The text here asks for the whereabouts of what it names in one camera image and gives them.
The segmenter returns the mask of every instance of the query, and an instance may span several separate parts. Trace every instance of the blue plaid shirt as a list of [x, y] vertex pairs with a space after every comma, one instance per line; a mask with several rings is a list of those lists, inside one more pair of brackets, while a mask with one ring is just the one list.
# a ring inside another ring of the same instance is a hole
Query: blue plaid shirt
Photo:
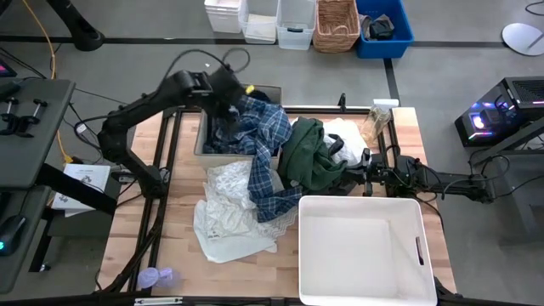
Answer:
[[280, 106], [247, 96], [232, 111], [236, 113], [235, 131], [225, 120], [215, 119], [212, 143], [204, 151], [255, 155], [247, 189], [257, 204], [258, 222], [267, 222], [287, 213], [302, 197], [300, 187], [274, 193], [270, 176], [270, 158], [291, 137], [291, 124]]

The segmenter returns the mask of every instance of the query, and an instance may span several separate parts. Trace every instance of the dark green clothing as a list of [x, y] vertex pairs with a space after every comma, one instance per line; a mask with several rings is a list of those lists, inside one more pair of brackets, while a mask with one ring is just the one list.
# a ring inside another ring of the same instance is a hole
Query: dark green clothing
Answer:
[[340, 179], [346, 161], [336, 164], [323, 141], [323, 122], [298, 118], [292, 135], [283, 145], [278, 174], [309, 190], [323, 190]]

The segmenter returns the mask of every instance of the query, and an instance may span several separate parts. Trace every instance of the wooden table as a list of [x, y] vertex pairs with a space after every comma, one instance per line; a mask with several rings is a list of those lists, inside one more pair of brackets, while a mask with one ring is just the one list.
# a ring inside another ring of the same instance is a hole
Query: wooden table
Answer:
[[[338, 115], [305, 116], [315, 117], [323, 122], [338, 117]], [[361, 115], [342, 115], [342, 118], [353, 120], [359, 126], [365, 119]], [[298, 298], [297, 223], [278, 239], [277, 253], [259, 252], [221, 264], [208, 262], [202, 253], [192, 227], [195, 204], [200, 199], [206, 199], [202, 187], [202, 183], [206, 181], [206, 173], [193, 155], [199, 122], [199, 114], [184, 114], [183, 116], [157, 261], [159, 268], [174, 268], [181, 273], [184, 280], [179, 286], [171, 289], [154, 289], [153, 294], [157, 296]], [[394, 123], [402, 154], [418, 157], [426, 163], [415, 109], [394, 109]], [[157, 115], [139, 124], [136, 129], [132, 150], [147, 164], [153, 162], [160, 124], [161, 115]], [[384, 136], [388, 142], [388, 133], [384, 132]], [[373, 151], [379, 151], [376, 144], [368, 145]], [[358, 186], [352, 195], [361, 196], [363, 190], [363, 186]], [[384, 188], [379, 185], [374, 186], [374, 191], [375, 196], [385, 196]], [[122, 195], [119, 201], [138, 193], [139, 188], [134, 186]], [[143, 205], [144, 199], [139, 198], [117, 209], [99, 274], [99, 282], [102, 286], [109, 285], [132, 256]], [[434, 275], [446, 288], [455, 292], [456, 287], [439, 217], [425, 205], [422, 205], [422, 212]], [[142, 261], [145, 267], [147, 262], [147, 258]]]

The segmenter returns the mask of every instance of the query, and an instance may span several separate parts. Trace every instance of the concrete floor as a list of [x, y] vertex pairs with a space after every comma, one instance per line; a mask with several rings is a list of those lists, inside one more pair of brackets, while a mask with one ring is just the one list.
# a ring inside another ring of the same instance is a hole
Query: concrete floor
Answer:
[[[241, 35], [213, 33], [202, 1], [73, 2], [108, 37], [241, 38]], [[544, 29], [544, 17], [526, 13], [526, 3], [525, 0], [404, 0], [416, 41], [427, 43], [498, 43], [502, 27], [512, 22]], [[30, 4], [51, 36], [68, 36], [59, 18], [45, 3], [33, 0]], [[544, 13], [544, 5], [534, 9]], [[19, 2], [2, 16], [0, 34], [41, 35]], [[47, 45], [24, 42], [1, 45], [43, 73], [48, 71]], [[75, 81], [80, 89], [130, 102], [140, 93], [156, 87], [179, 52], [202, 48], [222, 54], [230, 47], [108, 44], [92, 53], [81, 53], [66, 44], [57, 53], [57, 68], [59, 78]], [[313, 49], [301, 52], [277, 46], [243, 47], [251, 53], [252, 63], [239, 78], [243, 82], [281, 86], [287, 105], [334, 105], [342, 92], [347, 94], [349, 105], [370, 105], [372, 99], [389, 97], [382, 60], [358, 59], [353, 52], [319, 54]], [[416, 108], [428, 163], [437, 170], [468, 171], [469, 151], [461, 146], [453, 121], [476, 99], [503, 77], [544, 75], [542, 57], [524, 57], [500, 44], [492, 44], [492, 47], [409, 48], [402, 59], [393, 61], [400, 102]], [[191, 56], [191, 62], [182, 60], [177, 67], [198, 71], [211, 70], [215, 65], [203, 56]], [[242, 58], [232, 61], [236, 66]], [[14, 67], [21, 75], [26, 74]], [[102, 115], [116, 107], [115, 103], [83, 93], [74, 93], [72, 101], [83, 117]], [[76, 120], [70, 112], [66, 119]], [[71, 136], [69, 127], [64, 125], [61, 132], [66, 150], [71, 154], [96, 158], [95, 152]], [[49, 158], [60, 162], [56, 146]], [[544, 249], [500, 247], [498, 241], [505, 231], [515, 229], [499, 221], [499, 205], [483, 206], [459, 196], [447, 196], [439, 208], [461, 294], [470, 298], [544, 304]], [[54, 268], [37, 275], [22, 272], [16, 288], [0, 299], [91, 292], [105, 241], [105, 237], [55, 239], [48, 254]]]

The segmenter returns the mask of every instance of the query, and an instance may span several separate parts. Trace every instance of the blue crate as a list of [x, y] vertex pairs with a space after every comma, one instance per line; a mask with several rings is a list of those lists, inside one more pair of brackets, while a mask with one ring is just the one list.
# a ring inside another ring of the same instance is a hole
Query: blue crate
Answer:
[[391, 40], [367, 41], [361, 38], [357, 46], [357, 56], [361, 59], [396, 59], [402, 57], [406, 49], [414, 42], [410, 22], [406, 17], [401, 0], [356, 0], [359, 14], [372, 17], [373, 20], [386, 14], [393, 22], [394, 34]]

